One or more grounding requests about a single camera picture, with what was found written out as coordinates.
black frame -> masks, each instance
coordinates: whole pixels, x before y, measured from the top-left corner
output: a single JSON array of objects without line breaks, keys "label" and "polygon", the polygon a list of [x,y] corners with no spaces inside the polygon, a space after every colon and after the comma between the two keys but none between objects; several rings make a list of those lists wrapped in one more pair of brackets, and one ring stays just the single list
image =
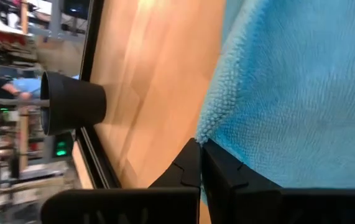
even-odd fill
[{"label": "black frame", "polygon": [[[80,73],[86,82],[103,4],[90,4]],[[201,183],[213,224],[355,223],[355,190],[282,188],[212,140],[200,146],[190,139],[148,189],[121,189],[94,127],[76,129],[75,139],[94,190],[67,190],[51,197],[42,207],[43,224],[198,223]]]}]

black cylinder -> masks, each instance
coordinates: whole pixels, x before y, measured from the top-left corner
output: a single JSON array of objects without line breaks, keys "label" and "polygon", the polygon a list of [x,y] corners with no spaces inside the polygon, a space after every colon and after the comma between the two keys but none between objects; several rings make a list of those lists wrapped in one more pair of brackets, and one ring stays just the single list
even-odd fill
[{"label": "black cylinder", "polygon": [[42,75],[40,99],[50,102],[48,108],[40,109],[46,135],[92,126],[102,122],[106,114],[107,101],[102,86],[59,73]]}]

black cup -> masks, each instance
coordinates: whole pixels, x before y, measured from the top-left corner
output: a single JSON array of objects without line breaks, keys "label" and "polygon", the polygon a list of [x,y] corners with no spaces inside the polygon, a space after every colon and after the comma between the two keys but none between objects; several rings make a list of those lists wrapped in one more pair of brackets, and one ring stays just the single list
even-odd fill
[{"label": "black cup", "polygon": [[102,122],[106,114],[107,101],[102,86],[59,73],[44,72],[40,99],[50,101],[48,108],[40,109],[46,135],[92,126]]}]

wooden floor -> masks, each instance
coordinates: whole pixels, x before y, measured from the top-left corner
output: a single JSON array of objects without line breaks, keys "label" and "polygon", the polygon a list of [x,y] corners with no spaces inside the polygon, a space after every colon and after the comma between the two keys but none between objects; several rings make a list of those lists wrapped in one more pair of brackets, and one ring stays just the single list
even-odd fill
[{"label": "wooden floor", "polygon": [[95,129],[124,188],[148,187],[193,137],[223,10],[224,0],[106,0],[90,82],[106,89]]}]

